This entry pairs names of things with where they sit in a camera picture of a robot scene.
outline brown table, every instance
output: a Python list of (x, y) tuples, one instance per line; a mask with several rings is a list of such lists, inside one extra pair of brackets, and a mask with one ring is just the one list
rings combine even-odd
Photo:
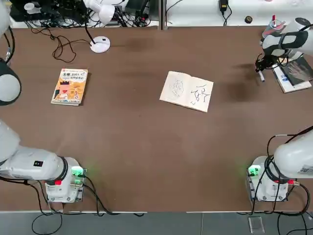
[[(265, 83), (254, 72), (262, 29), (91, 29), (108, 36), (112, 47), (95, 54), (74, 44), (71, 64), (51, 56), (57, 42), (16, 29), (12, 68), (22, 95), (0, 107), (0, 119), (22, 145), (76, 158), (113, 211), (249, 211), (246, 168), (266, 153), (272, 135), (296, 133), (313, 118), (312, 89), (283, 94), (270, 70)], [(88, 40), (84, 29), (53, 34)], [(1, 45), (4, 51), (4, 40)], [(71, 56), (65, 48), (63, 58)], [(82, 106), (50, 104), (61, 68), (89, 69)], [(214, 82), (208, 113), (159, 101), (170, 70)], [(271, 152), (284, 141), (274, 140)], [(312, 180), (302, 182), (312, 191)], [(5, 182), (0, 188), (0, 210), (39, 209), (33, 189)], [(304, 200), (297, 189), (277, 209), (296, 211)], [(258, 203), (256, 209), (271, 207)], [(69, 208), (94, 211), (94, 198), (86, 194)]]

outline power adapter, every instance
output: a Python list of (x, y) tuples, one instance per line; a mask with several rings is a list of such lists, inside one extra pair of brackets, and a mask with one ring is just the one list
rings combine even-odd
[(227, 10), (228, 0), (220, 0), (220, 11), (222, 15), (224, 15), (224, 12)]

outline metal bracket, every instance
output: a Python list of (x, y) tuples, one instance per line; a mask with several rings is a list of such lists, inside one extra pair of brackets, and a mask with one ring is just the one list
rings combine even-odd
[(167, 30), (166, 25), (166, 0), (158, 0), (158, 30)]

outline white lamp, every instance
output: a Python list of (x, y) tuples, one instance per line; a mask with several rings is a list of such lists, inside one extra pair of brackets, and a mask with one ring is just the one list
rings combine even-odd
[[(93, 10), (94, 12), (98, 14), (99, 20), (104, 25), (107, 25), (112, 19), (112, 17), (114, 16), (115, 7), (112, 5), (101, 4), (97, 0), (84, 0), (84, 3), (87, 8), (90, 8), (91, 10)], [(85, 25), (85, 29), (91, 39), (90, 48), (92, 51), (96, 53), (103, 53), (110, 48), (111, 42), (107, 37), (98, 36), (98, 37), (92, 38), (87, 30), (86, 25)]]

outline lamp base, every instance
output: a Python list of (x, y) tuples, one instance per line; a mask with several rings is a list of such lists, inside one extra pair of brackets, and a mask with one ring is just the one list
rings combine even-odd
[(93, 44), (93, 42), (90, 42), (90, 49), (95, 53), (106, 52), (111, 46), (111, 42), (107, 37), (98, 36), (98, 37), (95, 37), (93, 40), (96, 44)]

